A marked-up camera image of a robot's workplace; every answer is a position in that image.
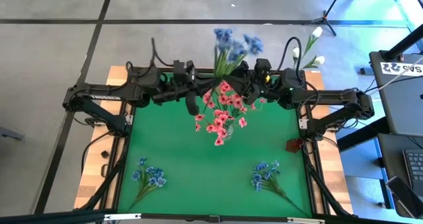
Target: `gray floor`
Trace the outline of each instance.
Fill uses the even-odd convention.
[[[111,0],[107,19],[313,19],[332,0]],[[0,0],[0,19],[96,19],[103,0]],[[394,0],[339,0],[331,19],[402,20]],[[25,134],[24,141],[0,137],[0,215],[29,213],[56,134],[63,119],[65,90],[76,81],[85,59],[94,25],[0,24],[0,125]],[[216,27],[229,27],[237,36],[259,36],[265,47],[262,57],[279,64],[286,40],[298,36],[305,43],[314,26],[275,25],[104,25],[87,81],[104,83],[110,65],[131,60],[146,66],[156,38],[161,57],[167,61],[194,60],[197,67],[211,67]],[[389,49],[408,33],[406,28],[336,26],[337,37],[324,34],[309,56],[324,55],[321,67],[327,89],[365,89],[373,77],[357,74],[367,65],[368,53]],[[417,52],[413,47],[410,52]],[[249,58],[253,65],[255,59]],[[285,67],[291,67],[287,60]],[[59,166],[47,212],[73,207],[80,176],[81,153],[92,130],[73,124]],[[383,219],[386,210],[363,211],[374,190],[363,182],[350,181],[356,214]]]

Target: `blue flower bunch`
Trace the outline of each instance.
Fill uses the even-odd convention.
[[[285,191],[280,187],[277,179],[277,175],[280,174],[279,162],[274,161],[271,165],[268,165],[266,162],[262,161],[253,168],[251,184],[254,186],[254,189],[258,192],[261,190],[269,190],[287,202],[289,202],[295,209],[300,211],[303,215],[308,217],[301,208],[299,208],[295,203],[293,203]]]
[[[221,77],[230,74],[248,55],[257,56],[263,52],[263,43],[258,37],[251,38],[244,34],[244,42],[232,38],[232,29],[216,28],[216,46],[214,50],[214,75]]]
[[[161,188],[166,184],[165,172],[163,172],[163,169],[147,167],[147,158],[140,158],[138,161],[138,167],[139,168],[137,170],[132,172],[131,179],[139,184],[139,190],[129,210],[131,210],[131,208],[141,201],[141,199],[149,192],[156,188]]]

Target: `wooden table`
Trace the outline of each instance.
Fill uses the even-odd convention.
[[[110,68],[106,84],[121,85],[122,83],[126,82],[126,75],[127,73],[124,66],[112,66]],[[320,71],[306,71],[305,75],[307,81],[314,85],[316,89],[325,89],[323,86],[323,79]],[[119,114],[121,102],[102,101],[101,106],[113,114]],[[328,106],[317,106],[316,109],[313,110],[312,115],[314,118],[322,118],[329,113],[330,110]],[[96,127],[94,129],[93,136],[91,139],[93,140],[97,138],[106,131],[107,128],[105,126]],[[332,132],[327,131],[325,133],[325,136],[336,141],[335,134]],[[79,183],[79,189],[75,200],[74,208],[81,207],[82,205],[86,204],[89,198],[95,193],[97,188],[103,182],[104,178],[101,176],[100,171],[103,165],[108,164],[109,157],[104,159],[101,157],[101,153],[103,151],[108,151],[110,153],[112,149],[112,142],[113,137],[107,135],[96,143],[94,143],[88,150],[87,159],[85,161],[81,182]],[[123,139],[119,140],[119,151],[121,151],[123,142]],[[349,213],[352,213],[350,196],[348,194],[348,189],[346,186],[344,170],[342,168],[338,147],[326,140],[319,141],[318,146],[325,184],[328,186],[329,190],[332,192],[336,200],[342,205],[342,207]],[[106,208],[112,207],[115,186],[116,178],[110,185],[108,199],[106,201]],[[323,213],[321,193],[319,191],[319,187],[314,181],[313,189],[315,192],[317,213]]]

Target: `green leaf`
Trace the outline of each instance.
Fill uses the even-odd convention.
[[[317,56],[313,57],[313,59],[309,63],[307,63],[304,67],[302,67],[301,69],[309,68],[309,66],[312,65],[315,62],[316,58],[317,58]]]

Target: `green surface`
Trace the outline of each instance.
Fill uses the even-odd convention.
[[[195,132],[184,100],[137,109],[118,212],[128,212],[138,193],[131,175],[145,156],[148,166],[164,170],[167,183],[146,195],[131,213],[304,217],[283,198],[267,190],[256,192],[250,183],[255,165],[275,160],[281,165],[282,189],[311,213],[301,153],[285,151],[286,141],[298,136],[295,110],[271,103],[244,117],[247,127],[236,126],[232,138],[216,147],[216,134],[207,133],[205,124]]]

